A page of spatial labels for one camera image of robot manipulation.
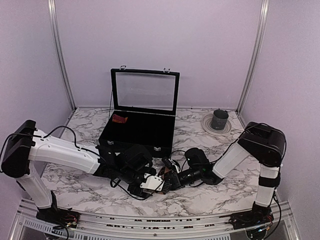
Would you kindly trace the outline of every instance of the purple wall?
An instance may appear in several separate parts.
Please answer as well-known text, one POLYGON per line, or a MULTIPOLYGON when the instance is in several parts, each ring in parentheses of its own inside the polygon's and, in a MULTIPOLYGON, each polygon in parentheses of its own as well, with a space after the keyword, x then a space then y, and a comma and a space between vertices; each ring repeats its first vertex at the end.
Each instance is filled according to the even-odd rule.
MULTIPOLYGON (((25 120, 49 131, 71 114, 54 49, 47 1, 0 3, 0 146, 25 120)), ((0 175, 0 239, 8 238, 22 191, 0 175)))
POLYGON ((289 200, 303 240, 319 239, 320 2, 272 0, 246 122, 281 129, 287 154, 279 195, 289 200))
POLYGON ((253 52, 260 0, 56 0, 78 106, 108 106, 110 69, 181 72, 180 107, 235 109, 253 52))

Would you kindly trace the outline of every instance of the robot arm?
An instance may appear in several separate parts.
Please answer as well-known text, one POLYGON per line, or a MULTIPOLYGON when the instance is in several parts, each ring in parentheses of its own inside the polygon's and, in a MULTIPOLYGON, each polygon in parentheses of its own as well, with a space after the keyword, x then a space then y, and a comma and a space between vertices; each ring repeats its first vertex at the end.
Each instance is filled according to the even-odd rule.
POLYGON ((162 169, 161 174, 164 180, 170 183, 170 190, 177 190, 197 180, 202 180, 208 185, 217 185, 252 155, 261 166, 256 198, 250 212, 236 213, 232 216, 233 220, 242 219, 242 221, 231 221, 235 229, 245 228, 264 221, 269 222, 270 218, 273 220, 270 204, 275 188, 280 184, 280 167, 285 144, 285 135, 280 130, 250 122, 237 141, 229 146, 218 161, 209 162, 202 150, 191 148, 185 152, 188 170, 176 172, 168 161, 163 159, 166 168, 162 169))
POLYGON ((151 195, 149 192, 162 189, 164 184, 160 177, 155 176, 152 156, 141 145, 116 155, 107 147, 76 145, 53 136, 47 137, 43 131, 36 129, 36 122, 27 120, 8 139, 1 169, 15 178, 34 200, 38 219, 63 222, 64 226, 77 222, 66 222, 65 216, 77 219, 79 214, 57 207, 55 194, 47 189, 35 169, 36 161, 76 168, 111 181, 118 178, 129 184, 128 191, 131 194, 143 199, 151 195))

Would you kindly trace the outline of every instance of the marble surface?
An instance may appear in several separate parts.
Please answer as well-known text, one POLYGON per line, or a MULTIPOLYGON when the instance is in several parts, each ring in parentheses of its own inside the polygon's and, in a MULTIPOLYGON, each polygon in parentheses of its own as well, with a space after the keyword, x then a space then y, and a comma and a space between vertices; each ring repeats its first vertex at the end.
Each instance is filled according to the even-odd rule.
MULTIPOLYGON (((201 127, 201 119, 210 109, 179 109, 175 122, 173 150, 198 147, 210 161, 217 159, 243 131, 235 112, 229 112, 232 125, 229 136, 212 136, 201 127)), ((103 108, 77 109, 68 126, 75 130, 80 144, 98 144, 98 138, 109 117, 103 108)), ((73 141, 66 130, 62 139, 73 141)), ((183 152, 172 155, 182 166, 183 152)), ((154 159, 156 169, 163 167, 154 159)), ((42 180, 54 191, 60 207, 92 213, 124 216, 200 216, 227 213, 252 207, 258 189, 259 163, 247 158, 219 185, 202 185, 171 191, 166 195, 154 194, 144 201, 128 196, 120 188, 111 188, 107 178, 96 177, 80 170, 49 163, 42 180)))

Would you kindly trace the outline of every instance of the cup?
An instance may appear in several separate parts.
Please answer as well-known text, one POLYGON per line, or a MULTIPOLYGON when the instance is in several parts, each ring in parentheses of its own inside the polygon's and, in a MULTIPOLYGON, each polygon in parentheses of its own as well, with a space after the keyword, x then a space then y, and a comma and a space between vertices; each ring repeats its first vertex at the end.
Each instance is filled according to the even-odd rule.
POLYGON ((221 110, 220 108, 217 110, 214 110, 212 121, 211 121, 211 127, 214 130, 221 131, 225 128, 227 124, 229 114, 225 110, 221 110))

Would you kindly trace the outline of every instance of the black box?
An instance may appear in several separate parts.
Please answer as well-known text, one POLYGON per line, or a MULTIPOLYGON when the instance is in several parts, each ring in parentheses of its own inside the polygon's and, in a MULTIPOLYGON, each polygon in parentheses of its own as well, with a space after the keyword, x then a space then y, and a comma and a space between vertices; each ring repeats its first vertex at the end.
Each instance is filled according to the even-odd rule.
POLYGON ((99 143, 115 152, 140 144, 154 158, 172 152, 178 101, 179 72, 111 69, 114 111, 99 143), (127 118, 113 122, 113 115, 127 118))

